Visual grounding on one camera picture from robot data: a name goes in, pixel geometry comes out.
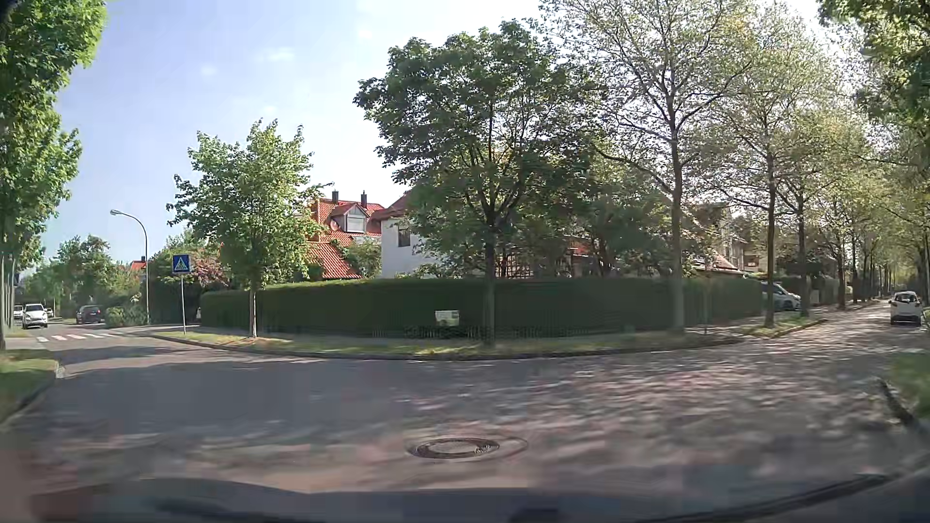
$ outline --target white house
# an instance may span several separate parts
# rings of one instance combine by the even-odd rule
[[[393,278],[398,273],[412,273],[424,263],[437,260],[420,253],[423,240],[410,232],[404,224],[407,193],[387,208],[372,213],[372,221],[381,223],[381,274]]]

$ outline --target small white sign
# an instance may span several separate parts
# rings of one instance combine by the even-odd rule
[[[436,325],[441,327],[456,327],[458,325],[458,311],[436,311]]]

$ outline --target crosswalk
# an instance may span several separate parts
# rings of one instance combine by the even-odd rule
[[[100,334],[94,334],[92,332],[82,332],[81,334],[68,334],[67,337],[56,334],[52,336],[53,340],[58,342],[68,342],[71,338],[72,340],[85,340],[87,338],[119,338],[119,334],[111,334],[110,332],[101,332]],[[35,339],[40,343],[48,343],[48,338],[45,336],[36,336]]]

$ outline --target dark car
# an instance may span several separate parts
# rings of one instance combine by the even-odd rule
[[[101,323],[103,311],[97,305],[85,305],[77,313],[77,323]]]

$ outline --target bush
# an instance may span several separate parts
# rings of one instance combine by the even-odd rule
[[[123,307],[110,307],[104,313],[104,319],[106,320],[107,327],[124,327],[126,321],[123,318]]]
[[[103,317],[109,328],[145,325],[145,306],[132,303],[126,307],[110,307]]]
[[[759,282],[745,278],[685,280],[688,325],[761,313]],[[245,329],[247,292],[207,292],[201,325]],[[259,329],[377,337],[479,336],[484,281],[401,278],[273,286],[257,298]],[[705,304],[710,313],[705,315]],[[434,312],[458,310],[457,328],[437,328]],[[498,336],[570,336],[596,332],[667,329],[671,293],[652,278],[499,280]]]

